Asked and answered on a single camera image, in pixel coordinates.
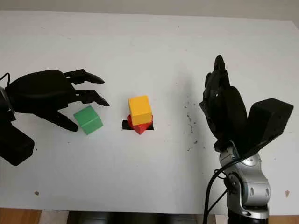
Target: yellow cube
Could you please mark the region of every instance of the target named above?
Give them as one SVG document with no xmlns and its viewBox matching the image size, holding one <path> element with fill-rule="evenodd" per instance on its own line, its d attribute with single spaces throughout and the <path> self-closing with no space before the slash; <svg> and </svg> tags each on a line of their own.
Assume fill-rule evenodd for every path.
<svg viewBox="0 0 299 224">
<path fill-rule="evenodd" d="M 141 125 L 152 121 L 150 102 L 147 96 L 134 97 L 129 100 L 132 124 Z"/>
</svg>

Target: toy block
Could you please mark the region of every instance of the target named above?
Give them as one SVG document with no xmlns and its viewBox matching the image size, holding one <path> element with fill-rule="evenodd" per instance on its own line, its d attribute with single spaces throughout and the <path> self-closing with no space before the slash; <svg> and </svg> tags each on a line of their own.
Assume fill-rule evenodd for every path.
<svg viewBox="0 0 299 224">
<path fill-rule="evenodd" d="M 91 106 L 74 114 L 75 119 L 82 127 L 85 134 L 90 134 L 103 126 L 103 123 Z"/>
<path fill-rule="evenodd" d="M 134 97 L 128 100 L 132 124 L 134 126 L 152 121 L 150 102 L 147 96 Z"/>
<path fill-rule="evenodd" d="M 128 118 L 129 126 L 133 128 L 138 134 L 142 134 L 146 129 L 148 129 L 149 126 L 153 124 L 153 116 L 151 122 L 146 124 L 141 124 L 141 125 L 135 125 L 135 126 L 132 124 L 131 115 L 128 115 L 127 118 Z"/>
</svg>

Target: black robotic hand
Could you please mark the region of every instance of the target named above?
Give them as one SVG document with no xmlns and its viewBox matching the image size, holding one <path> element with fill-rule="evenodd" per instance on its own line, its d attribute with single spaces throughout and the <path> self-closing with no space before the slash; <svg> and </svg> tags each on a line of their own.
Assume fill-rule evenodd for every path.
<svg viewBox="0 0 299 224">
<path fill-rule="evenodd" d="M 239 91 L 229 83 L 221 55 L 215 59 L 214 71 L 206 76 L 199 105 L 217 138 L 215 150 L 220 152 L 227 148 L 227 143 L 234 142 L 244 159 L 280 136 L 293 110 L 292 105 L 269 98 L 254 103 L 247 116 Z"/>
<path fill-rule="evenodd" d="M 84 69 L 66 73 L 46 70 L 22 76 L 11 84 L 8 82 L 5 89 L 0 87 L 0 156 L 16 166 L 33 152 L 33 140 L 11 124 L 15 120 L 14 112 L 32 113 L 75 132 L 78 126 L 58 110 L 75 101 L 109 106 L 95 90 L 76 90 L 71 84 L 84 81 L 104 83 Z"/>
</svg>

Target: stacked blocks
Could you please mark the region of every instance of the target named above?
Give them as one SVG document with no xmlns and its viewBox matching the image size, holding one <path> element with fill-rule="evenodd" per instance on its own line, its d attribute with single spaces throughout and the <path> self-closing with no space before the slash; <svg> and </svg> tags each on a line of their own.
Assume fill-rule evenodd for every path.
<svg viewBox="0 0 299 224">
<path fill-rule="evenodd" d="M 153 124 L 153 115 L 150 102 L 147 96 L 134 97 L 128 100 L 130 115 L 128 115 L 128 124 L 138 134 L 142 134 L 149 126 Z"/>
</svg>

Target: green cube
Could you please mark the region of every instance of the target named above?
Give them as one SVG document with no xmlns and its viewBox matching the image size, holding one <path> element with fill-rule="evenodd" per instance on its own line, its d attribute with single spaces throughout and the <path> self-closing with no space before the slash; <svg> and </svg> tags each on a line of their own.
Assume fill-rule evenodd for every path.
<svg viewBox="0 0 299 224">
<path fill-rule="evenodd" d="M 103 123 L 92 106 L 88 106 L 74 114 L 75 119 L 85 134 L 90 134 L 103 126 Z"/>
</svg>

